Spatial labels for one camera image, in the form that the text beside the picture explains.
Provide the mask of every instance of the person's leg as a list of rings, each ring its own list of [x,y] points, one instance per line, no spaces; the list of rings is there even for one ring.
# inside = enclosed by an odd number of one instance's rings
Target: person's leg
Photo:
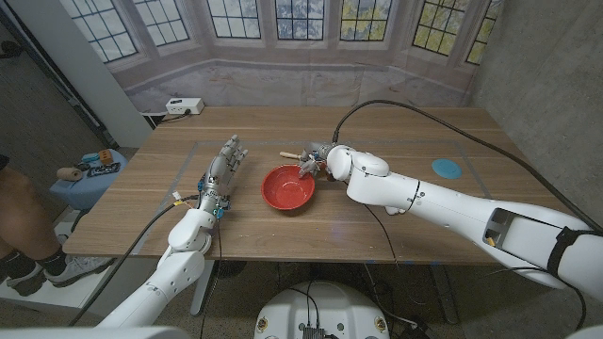
[[[0,238],[34,260],[46,259],[60,249],[34,186],[9,168],[0,170]]]

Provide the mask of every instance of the wooden table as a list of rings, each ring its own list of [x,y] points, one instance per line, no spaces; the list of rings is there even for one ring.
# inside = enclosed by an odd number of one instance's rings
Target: wooden table
[[[201,116],[160,125],[65,244],[71,254],[120,256],[147,222],[173,202],[171,193],[197,193],[209,161],[238,134],[249,155],[236,174],[232,210],[221,220],[222,257],[232,260],[392,263],[383,230],[340,182],[320,176],[309,203],[280,212],[262,199],[260,185],[273,168],[294,162],[280,151],[300,153],[305,142],[329,141],[349,107],[206,107]],[[483,109],[426,108],[476,137],[522,156]],[[566,212],[525,170],[511,160],[403,108],[365,107],[343,125],[339,142],[383,158],[392,171],[478,197],[540,204]],[[449,180],[432,170],[448,158],[463,170]],[[401,263],[491,264],[469,241],[411,215],[383,222]],[[141,256],[160,256],[171,228],[185,214],[180,205],[148,233]],[[209,259],[220,256],[214,238]]]

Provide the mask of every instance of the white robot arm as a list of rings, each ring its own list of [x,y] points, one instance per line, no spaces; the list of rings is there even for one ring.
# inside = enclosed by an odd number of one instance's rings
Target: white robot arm
[[[528,279],[564,288],[558,277],[603,301],[603,236],[581,220],[405,177],[391,172],[381,158],[348,146],[320,152],[321,157],[328,152],[327,171],[336,180],[350,179],[347,193],[353,200],[384,206],[389,215],[409,212],[424,218],[460,234],[506,267],[535,268],[517,270]]]
[[[211,234],[223,209],[230,208],[229,185],[239,164],[247,155],[234,135],[214,157],[199,183],[196,208],[174,226],[169,246],[155,273],[99,325],[101,328],[152,325],[161,311],[204,271],[204,254],[211,246]]]

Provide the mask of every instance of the sock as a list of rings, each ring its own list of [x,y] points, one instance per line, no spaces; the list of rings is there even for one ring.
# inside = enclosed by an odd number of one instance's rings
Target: sock
[[[33,272],[36,262],[18,250],[13,250],[9,255],[0,259],[0,267],[7,272],[10,278],[18,279]]]
[[[67,254],[63,251],[63,247],[59,247],[57,252],[48,258],[36,260],[44,269],[52,275],[60,275],[67,267],[65,257]]]

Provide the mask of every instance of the white wall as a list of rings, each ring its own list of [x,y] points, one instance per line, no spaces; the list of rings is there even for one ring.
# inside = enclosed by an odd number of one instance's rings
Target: white wall
[[[140,147],[151,134],[151,127],[134,108],[60,2],[8,2],[120,146]]]

